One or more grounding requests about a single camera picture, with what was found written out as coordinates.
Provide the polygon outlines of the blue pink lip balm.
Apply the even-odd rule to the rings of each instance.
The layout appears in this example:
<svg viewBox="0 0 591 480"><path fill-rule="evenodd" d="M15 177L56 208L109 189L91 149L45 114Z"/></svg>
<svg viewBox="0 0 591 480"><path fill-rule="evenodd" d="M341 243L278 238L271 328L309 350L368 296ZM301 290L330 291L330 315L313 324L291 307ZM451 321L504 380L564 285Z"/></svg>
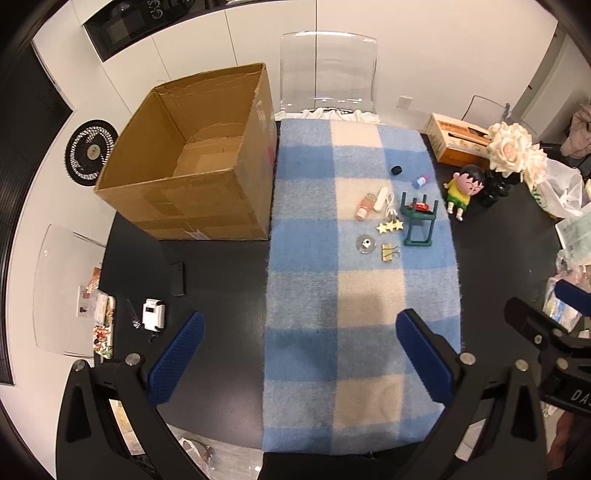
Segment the blue pink lip balm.
<svg viewBox="0 0 591 480"><path fill-rule="evenodd" d="M416 178L413 182L413 187L415 189L420 189L424 187L429 181L431 176L429 174L424 174Z"/></svg>

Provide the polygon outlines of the gold binder clip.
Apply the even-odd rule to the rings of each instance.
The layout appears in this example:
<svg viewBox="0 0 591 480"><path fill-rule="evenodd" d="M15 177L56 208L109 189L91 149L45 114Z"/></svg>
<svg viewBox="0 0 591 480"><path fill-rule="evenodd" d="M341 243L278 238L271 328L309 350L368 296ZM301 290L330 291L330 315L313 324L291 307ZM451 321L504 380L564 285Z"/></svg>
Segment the gold binder clip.
<svg viewBox="0 0 591 480"><path fill-rule="evenodd" d="M401 257L401 248L399 245L385 243L381 248L381 256L383 262L392 262L394 259Z"/></svg>

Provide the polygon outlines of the blue white checkered blanket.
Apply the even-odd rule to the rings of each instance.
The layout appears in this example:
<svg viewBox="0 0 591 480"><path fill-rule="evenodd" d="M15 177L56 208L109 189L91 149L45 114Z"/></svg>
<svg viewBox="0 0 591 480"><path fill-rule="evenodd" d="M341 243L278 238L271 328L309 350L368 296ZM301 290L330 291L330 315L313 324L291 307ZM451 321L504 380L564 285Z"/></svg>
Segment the blue white checkered blanket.
<svg viewBox="0 0 591 480"><path fill-rule="evenodd" d="M394 176L391 168L403 172ZM286 119L271 215L264 326L263 449L353 454L423 440L441 408L396 334L412 308L460 343L460 289L451 225L435 221L430 247L380 235L382 215L355 218L367 193L414 196L434 166L421 135L386 125ZM376 240L369 255L356 248ZM383 262L385 243L401 257Z"/></svg>

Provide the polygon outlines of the black vase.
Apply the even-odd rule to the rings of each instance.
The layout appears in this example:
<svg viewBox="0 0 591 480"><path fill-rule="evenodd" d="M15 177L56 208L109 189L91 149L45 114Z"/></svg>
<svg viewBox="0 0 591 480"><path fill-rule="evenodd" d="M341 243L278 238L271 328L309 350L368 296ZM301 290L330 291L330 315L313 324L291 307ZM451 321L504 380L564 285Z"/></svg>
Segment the black vase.
<svg viewBox="0 0 591 480"><path fill-rule="evenodd" d="M483 189L476 195L476 200L483 207L491 207L499 199L506 198L513 189L513 183L509 177L504 177L494 170L485 172Z"/></svg>

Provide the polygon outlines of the pink small bottle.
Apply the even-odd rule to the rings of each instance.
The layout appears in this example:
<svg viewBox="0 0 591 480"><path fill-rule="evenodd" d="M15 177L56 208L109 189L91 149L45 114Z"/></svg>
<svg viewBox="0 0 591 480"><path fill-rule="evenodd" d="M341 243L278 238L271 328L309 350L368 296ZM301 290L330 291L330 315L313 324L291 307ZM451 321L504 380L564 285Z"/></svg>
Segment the pink small bottle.
<svg viewBox="0 0 591 480"><path fill-rule="evenodd" d="M358 221L365 221L370 215L370 211L374 209L377 197L373 193L367 193L360 200L358 207L356 208L355 218Z"/></svg>

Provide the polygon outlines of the yellow stars hair clip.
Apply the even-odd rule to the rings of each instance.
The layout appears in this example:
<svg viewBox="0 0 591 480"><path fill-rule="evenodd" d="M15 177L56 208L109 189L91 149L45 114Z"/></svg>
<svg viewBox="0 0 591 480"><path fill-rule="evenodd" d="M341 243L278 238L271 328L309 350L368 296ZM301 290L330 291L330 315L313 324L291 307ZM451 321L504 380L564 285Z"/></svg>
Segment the yellow stars hair clip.
<svg viewBox="0 0 591 480"><path fill-rule="evenodd" d="M377 232L380 235L386 234L386 233L393 233L395 231L401 231L404 229L404 223L401 222L401 220L394 220L394 221L389 221L389 222L382 222L377 224Z"/></svg>

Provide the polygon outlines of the silver round tape reel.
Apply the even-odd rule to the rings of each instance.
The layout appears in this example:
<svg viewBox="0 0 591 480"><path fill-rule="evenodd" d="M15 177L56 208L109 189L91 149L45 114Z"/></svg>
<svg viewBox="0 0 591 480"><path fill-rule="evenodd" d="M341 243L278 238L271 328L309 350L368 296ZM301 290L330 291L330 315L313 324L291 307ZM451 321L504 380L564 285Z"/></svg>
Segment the silver round tape reel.
<svg viewBox="0 0 591 480"><path fill-rule="evenodd" d="M356 239L356 248L361 254L369 255L376 249L376 240L371 235L360 235Z"/></svg>

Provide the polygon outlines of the black flat remote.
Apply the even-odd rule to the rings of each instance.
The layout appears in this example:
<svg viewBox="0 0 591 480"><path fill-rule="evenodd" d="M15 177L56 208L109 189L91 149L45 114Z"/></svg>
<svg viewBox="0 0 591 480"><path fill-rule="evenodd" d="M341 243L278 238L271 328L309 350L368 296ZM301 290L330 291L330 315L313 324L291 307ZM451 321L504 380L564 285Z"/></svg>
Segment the black flat remote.
<svg viewBox="0 0 591 480"><path fill-rule="evenodd" d="M171 265L171 295L182 297L185 295L185 266L183 262Z"/></svg>

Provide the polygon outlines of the colourful snack packet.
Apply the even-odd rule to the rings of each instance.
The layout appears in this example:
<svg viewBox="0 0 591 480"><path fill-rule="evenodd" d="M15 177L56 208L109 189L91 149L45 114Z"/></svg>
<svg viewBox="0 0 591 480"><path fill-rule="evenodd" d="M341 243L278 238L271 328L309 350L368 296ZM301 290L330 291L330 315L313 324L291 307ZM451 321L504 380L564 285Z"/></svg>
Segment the colourful snack packet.
<svg viewBox="0 0 591 480"><path fill-rule="evenodd" d="M115 299L98 290L93 310L93 350L107 360L113 355L114 318Z"/></svg>

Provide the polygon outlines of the large cardboard box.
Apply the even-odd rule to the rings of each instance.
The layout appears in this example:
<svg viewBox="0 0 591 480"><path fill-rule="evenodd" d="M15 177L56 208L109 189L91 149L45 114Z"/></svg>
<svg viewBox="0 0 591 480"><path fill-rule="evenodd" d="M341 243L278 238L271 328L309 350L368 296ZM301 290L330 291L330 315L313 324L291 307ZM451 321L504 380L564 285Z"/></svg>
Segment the large cardboard box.
<svg viewBox="0 0 591 480"><path fill-rule="evenodd" d="M266 65L152 88L94 192L158 240L266 240L276 122Z"/></svg>

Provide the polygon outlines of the cartoon boy figurine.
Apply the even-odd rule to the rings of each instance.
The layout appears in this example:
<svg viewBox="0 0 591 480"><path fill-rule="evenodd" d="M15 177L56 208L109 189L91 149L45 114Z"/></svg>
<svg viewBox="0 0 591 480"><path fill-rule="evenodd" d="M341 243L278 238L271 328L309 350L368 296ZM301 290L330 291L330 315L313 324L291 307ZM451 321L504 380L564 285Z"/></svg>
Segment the cartoon boy figurine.
<svg viewBox="0 0 591 480"><path fill-rule="evenodd" d="M456 172L453 178L444 184L447 190L448 214L462 222L471 198L483 189L484 184L485 174L477 165L465 165Z"/></svg>

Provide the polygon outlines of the black standing fan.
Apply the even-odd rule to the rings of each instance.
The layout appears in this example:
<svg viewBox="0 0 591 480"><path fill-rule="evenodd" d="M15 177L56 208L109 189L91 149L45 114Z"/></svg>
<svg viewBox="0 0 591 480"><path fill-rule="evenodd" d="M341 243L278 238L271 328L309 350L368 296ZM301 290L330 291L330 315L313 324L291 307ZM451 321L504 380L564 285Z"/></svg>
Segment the black standing fan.
<svg viewBox="0 0 591 480"><path fill-rule="evenodd" d="M78 185L94 186L117 138L116 129L105 120L94 119L80 125L68 140L64 153L69 177Z"/></svg>

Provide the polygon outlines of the green toy stool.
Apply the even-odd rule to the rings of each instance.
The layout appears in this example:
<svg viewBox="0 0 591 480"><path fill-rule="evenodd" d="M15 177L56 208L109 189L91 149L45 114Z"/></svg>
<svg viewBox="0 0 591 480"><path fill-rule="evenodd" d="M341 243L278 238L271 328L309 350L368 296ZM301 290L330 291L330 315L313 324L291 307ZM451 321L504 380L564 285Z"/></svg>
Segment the green toy stool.
<svg viewBox="0 0 591 480"><path fill-rule="evenodd" d="M435 200L433 204L427 202L428 195L424 194L421 199L415 197L410 204L407 203L407 193L403 192L401 197L400 211L407 220L408 228L406 237L404 239L404 245L408 247L430 247L433 243L433 232L435 227L435 221L438 215L439 201ZM424 202L430 206L429 212L420 212L415 209L415 203ZM424 240L416 240L413 238L413 230L415 226L420 223L427 223L429 228L427 236Z"/></svg>

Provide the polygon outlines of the white plastic bag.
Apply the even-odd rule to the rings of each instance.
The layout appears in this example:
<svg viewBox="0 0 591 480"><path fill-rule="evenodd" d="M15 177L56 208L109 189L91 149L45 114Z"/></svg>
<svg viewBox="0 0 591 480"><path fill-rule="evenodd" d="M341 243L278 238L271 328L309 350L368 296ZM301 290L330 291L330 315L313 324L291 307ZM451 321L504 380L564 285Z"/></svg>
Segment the white plastic bag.
<svg viewBox="0 0 591 480"><path fill-rule="evenodd" d="M537 187L539 205L560 219L574 219L583 214L583 177L576 168L548 159L544 181Z"/></svg>

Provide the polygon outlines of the cream artificial roses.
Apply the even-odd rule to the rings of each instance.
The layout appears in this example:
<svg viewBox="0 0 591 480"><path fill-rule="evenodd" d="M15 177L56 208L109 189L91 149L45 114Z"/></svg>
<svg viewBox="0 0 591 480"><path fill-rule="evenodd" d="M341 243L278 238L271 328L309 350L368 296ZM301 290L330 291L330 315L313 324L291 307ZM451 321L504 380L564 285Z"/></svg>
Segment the cream artificial roses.
<svg viewBox="0 0 591 480"><path fill-rule="evenodd" d="M529 189L546 180L547 154L534 144L530 132L519 123L500 122L488 129L490 169L504 178L518 174Z"/></svg>

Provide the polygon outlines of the orange white cardboard box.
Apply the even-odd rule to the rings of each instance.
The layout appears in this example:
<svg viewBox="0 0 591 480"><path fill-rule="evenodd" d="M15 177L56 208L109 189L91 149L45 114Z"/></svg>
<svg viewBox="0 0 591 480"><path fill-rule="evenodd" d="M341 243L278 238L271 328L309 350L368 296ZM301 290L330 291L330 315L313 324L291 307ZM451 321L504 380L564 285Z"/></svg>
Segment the orange white cardboard box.
<svg viewBox="0 0 591 480"><path fill-rule="evenodd" d="M439 163L464 167L489 168L488 131L477 125L445 115L432 113L426 125L427 134Z"/></svg>

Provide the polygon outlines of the clear acrylic chair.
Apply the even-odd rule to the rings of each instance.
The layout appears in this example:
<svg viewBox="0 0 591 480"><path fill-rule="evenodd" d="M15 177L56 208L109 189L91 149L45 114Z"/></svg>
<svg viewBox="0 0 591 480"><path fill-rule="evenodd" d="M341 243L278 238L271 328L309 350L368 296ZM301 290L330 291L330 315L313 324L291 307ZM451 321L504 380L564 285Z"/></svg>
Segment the clear acrylic chair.
<svg viewBox="0 0 591 480"><path fill-rule="evenodd" d="M36 345L71 357L93 355L93 317L87 285L101 266L105 246L58 225L47 227L33 287Z"/></svg>
<svg viewBox="0 0 591 480"><path fill-rule="evenodd" d="M287 33L280 40L280 110L375 111L378 41L338 31Z"/></svg>

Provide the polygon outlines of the white small device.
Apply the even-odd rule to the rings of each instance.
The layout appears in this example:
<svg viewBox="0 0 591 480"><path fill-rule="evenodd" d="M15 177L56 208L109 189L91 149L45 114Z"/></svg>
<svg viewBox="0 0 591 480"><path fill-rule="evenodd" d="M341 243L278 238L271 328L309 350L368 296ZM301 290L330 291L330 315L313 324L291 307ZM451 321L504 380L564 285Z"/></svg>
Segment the white small device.
<svg viewBox="0 0 591 480"><path fill-rule="evenodd" d="M165 305L157 299L148 298L142 306L142 326L145 330L160 332L165 324Z"/></svg>

